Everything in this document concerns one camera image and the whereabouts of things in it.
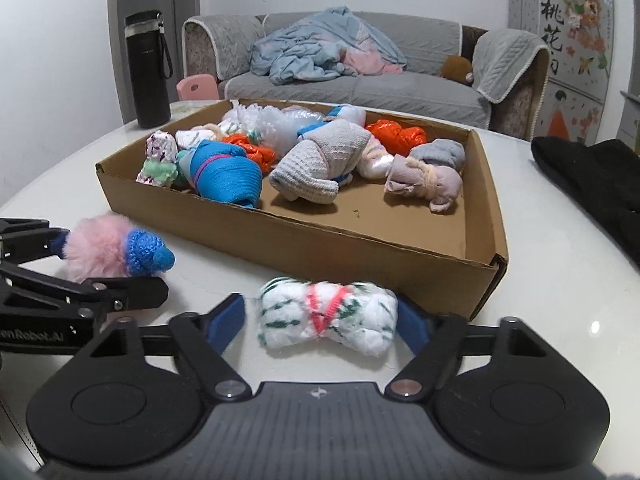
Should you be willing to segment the pink fluffy pompom bundle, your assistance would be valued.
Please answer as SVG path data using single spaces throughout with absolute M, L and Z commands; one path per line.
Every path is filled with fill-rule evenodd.
M 66 278 L 76 283 L 88 278 L 126 278 L 125 249 L 133 228 L 119 214 L 81 220 L 63 244 Z

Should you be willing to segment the blue crochet knit bundle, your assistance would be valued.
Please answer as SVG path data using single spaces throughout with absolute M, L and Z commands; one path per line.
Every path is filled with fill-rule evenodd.
M 126 237 L 124 260 L 129 276 L 150 276 L 170 270 L 175 255 L 159 236 L 132 229 Z

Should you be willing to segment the white green patterned bundle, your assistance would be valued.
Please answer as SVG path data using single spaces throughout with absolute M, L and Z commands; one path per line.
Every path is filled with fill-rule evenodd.
M 347 285 L 274 278 L 260 290 L 257 338 L 270 350 L 331 339 L 364 356 L 385 356 L 398 322 L 398 299 L 371 282 Z

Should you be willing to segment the orange plastic bag bundle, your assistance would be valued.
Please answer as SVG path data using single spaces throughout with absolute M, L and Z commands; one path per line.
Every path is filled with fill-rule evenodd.
M 408 156 L 413 148 L 427 142 L 427 134 L 420 127 L 403 127 L 390 119 L 378 119 L 366 125 L 366 129 L 378 139 L 392 155 Z

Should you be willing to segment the white foam net bundle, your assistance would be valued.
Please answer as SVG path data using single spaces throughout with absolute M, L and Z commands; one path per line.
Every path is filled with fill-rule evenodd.
M 258 131 L 261 112 L 262 107 L 258 104 L 236 104 L 222 116 L 218 127 L 221 128 L 223 133 L 242 133 L 249 136 Z

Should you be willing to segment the clear plastic bag bundle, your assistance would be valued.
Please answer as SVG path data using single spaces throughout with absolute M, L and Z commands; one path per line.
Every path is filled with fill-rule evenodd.
M 255 133 L 258 144 L 273 150 L 282 158 L 297 143 L 298 132 L 316 122 L 324 122 L 324 115 L 293 105 L 277 108 L 264 106 L 257 115 Z

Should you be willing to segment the light blue white sock bundle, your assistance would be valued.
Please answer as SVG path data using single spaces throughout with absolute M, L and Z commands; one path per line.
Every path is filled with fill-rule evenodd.
M 366 118 L 367 112 L 364 108 L 350 104 L 341 104 L 334 107 L 334 109 L 331 110 L 329 114 L 318 120 L 318 122 L 313 122 L 308 126 L 300 128 L 297 131 L 297 135 L 303 136 L 305 133 L 314 129 L 318 129 L 325 124 L 332 122 L 332 120 L 337 119 L 344 119 L 360 127 L 364 127 L 366 125 Z

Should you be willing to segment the mint green bundle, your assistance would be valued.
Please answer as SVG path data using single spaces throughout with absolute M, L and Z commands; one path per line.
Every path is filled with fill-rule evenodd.
M 178 167 L 174 162 L 145 159 L 136 181 L 157 188 L 170 188 L 176 177 L 178 177 Z

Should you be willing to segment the purple white patterned bundle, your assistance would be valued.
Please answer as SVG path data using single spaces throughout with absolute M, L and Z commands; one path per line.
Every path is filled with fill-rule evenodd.
M 157 130 L 150 134 L 145 141 L 146 158 L 153 162 L 177 161 L 178 145 L 175 138 L 168 132 Z

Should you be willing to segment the clear bag striped bundle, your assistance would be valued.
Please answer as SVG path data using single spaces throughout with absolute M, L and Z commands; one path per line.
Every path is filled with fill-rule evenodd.
M 394 156 L 384 148 L 383 144 L 375 136 L 370 136 L 356 170 L 363 179 L 381 181 L 387 177 L 393 161 Z

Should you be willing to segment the small orange bag bundle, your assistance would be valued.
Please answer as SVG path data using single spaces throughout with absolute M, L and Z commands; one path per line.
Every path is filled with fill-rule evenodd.
M 254 144 L 250 140 L 250 137 L 244 133 L 232 133 L 222 140 L 224 143 L 233 144 L 242 148 L 246 156 L 253 162 L 256 162 L 264 176 L 270 173 L 274 164 L 277 162 L 277 153 L 275 151 L 266 146 Z

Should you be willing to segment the beige waffle knit bundle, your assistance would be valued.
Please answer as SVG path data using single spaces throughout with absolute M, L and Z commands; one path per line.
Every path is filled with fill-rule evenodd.
M 332 204 L 370 137 L 367 129 L 345 119 L 305 132 L 271 171 L 270 185 L 290 202 Z

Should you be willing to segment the grey fabric sofa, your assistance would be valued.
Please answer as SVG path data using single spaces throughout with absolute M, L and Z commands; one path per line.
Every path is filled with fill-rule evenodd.
M 528 140 L 549 49 L 524 30 L 352 12 L 198 15 L 182 25 L 183 67 L 225 99 L 349 103 Z

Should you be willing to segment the brown plush toy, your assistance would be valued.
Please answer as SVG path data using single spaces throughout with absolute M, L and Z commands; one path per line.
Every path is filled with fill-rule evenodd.
M 439 76 L 442 78 L 470 86 L 474 81 L 473 66 L 468 58 L 461 55 L 450 55 L 446 58 Z

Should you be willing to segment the light blue blanket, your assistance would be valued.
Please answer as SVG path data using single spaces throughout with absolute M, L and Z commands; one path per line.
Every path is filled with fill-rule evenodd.
M 380 30 L 346 6 L 310 14 L 257 40 L 250 49 L 250 72 L 275 86 L 360 76 L 341 62 L 344 47 L 376 47 L 389 61 L 405 55 Z

